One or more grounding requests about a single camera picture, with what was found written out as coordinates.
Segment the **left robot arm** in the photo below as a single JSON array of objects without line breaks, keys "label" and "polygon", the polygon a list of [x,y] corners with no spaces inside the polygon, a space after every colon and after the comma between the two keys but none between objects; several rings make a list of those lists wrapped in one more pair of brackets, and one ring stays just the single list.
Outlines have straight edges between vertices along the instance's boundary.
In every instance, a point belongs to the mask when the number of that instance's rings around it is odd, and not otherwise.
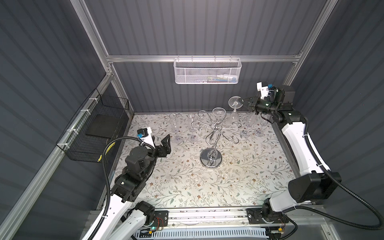
[{"label": "left robot arm", "polygon": [[109,182],[108,174],[104,174],[107,191],[105,204],[84,235],[85,240],[128,240],[140,228],[150,226],[154,220],[155,207],[145,201],[136,204],[135,200],[151,177],[157,159],[171,153],[171,136],[166,135],[158,146],[154,144],[150,128],[140,129],[136,137],[117,138],[102,153],[104,169],[109,147],[122,140],[139,144],[126,157],[127,165],[113,185]]}]

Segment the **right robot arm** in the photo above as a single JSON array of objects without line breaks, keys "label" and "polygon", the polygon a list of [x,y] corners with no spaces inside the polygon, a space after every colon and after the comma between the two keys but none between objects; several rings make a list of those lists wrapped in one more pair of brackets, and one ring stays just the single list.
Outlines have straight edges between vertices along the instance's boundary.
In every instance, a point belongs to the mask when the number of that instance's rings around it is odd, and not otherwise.
[{"label": "right robot arm", "polygon": [[330,168],[306,131],[304,115],[293,107],[295,90],[286,85],[257,83],[257,91],[254,97],[244,99],[244,103],[252,113],[276,125],[283,150],[297,176],[288,183],[287,190],[271,195],[263,203],[259,216],[266,223],[273,223],[289,208],[328,199],[342,178],[338,173],[330,176],[324,173]]}]

